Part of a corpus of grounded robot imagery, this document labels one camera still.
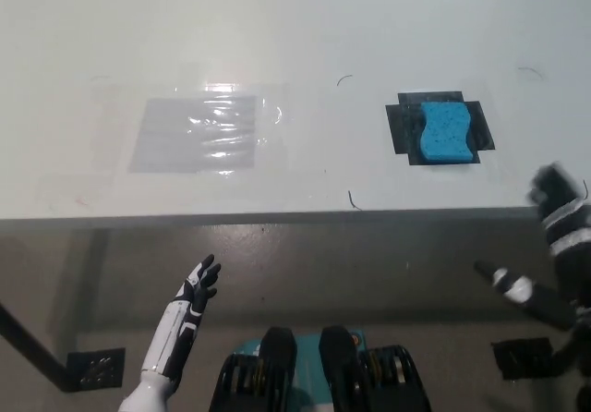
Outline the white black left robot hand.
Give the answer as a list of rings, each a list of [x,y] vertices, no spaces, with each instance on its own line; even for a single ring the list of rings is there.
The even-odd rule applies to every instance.
[[[164,310],[144,358],[143,371],[179,383],[208,301],[217,293],[214,284],[220,270],[221,264],[214,264],[214,255],[210,254],[184,280]]]

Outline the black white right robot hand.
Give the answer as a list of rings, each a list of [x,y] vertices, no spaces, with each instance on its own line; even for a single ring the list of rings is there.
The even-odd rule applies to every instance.
[[[528,198],[549,246],[555,289],[486,261],[475,271],[508,302],[559,330],[571,330],[590,311],[590,204],[556,163],[538,169]]]

